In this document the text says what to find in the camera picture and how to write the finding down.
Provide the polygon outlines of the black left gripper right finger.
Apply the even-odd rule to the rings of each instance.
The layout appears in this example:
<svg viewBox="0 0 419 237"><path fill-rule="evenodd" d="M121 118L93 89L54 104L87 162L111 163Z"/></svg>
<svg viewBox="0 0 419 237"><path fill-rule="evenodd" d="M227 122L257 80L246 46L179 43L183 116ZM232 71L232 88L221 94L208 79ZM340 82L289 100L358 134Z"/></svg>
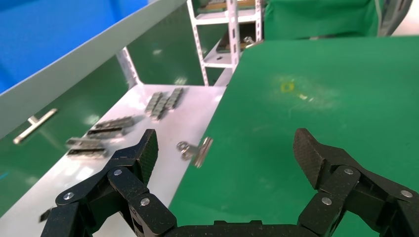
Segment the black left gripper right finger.
<svg viewBox="0 0 419 237"><path fill-rule="evenodd" d="M298 225L330 237L348 212L381 237L419 234L419 195L414 190L362 167L344 149L318 142L305 128L296 130L293 154L317 191Z"/></svg>

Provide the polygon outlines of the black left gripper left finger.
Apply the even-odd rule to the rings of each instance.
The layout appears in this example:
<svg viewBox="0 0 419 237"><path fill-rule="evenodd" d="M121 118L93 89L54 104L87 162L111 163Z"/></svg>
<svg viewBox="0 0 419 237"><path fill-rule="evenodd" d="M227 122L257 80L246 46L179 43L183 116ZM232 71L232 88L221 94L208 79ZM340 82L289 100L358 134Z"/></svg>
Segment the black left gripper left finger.
<svg viewBox="0 0 419 237"><path fill-rule="evenodd" d="M176 217L147 187L158 151L156 131L147 129L136 145L114 152L102 170L57 196L41 236L90 237L116 213L138 237L166 236Z"/></svg>

